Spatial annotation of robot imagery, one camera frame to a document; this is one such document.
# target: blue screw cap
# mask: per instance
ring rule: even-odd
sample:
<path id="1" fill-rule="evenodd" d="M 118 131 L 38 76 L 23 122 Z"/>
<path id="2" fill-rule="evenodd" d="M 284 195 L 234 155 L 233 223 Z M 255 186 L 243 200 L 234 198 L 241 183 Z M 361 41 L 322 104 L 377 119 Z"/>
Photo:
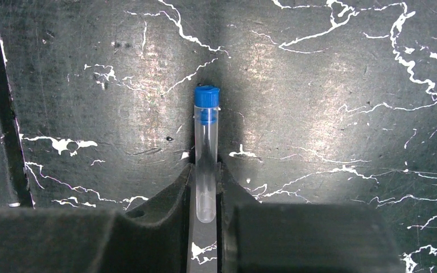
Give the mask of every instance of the blue screw cap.
<path id="1" fill-rule="evenodd" d="M 212 85 L 198 86 L 195 88 L 195 106 L 201 108 L 218 107 L 220 88 Z"/>

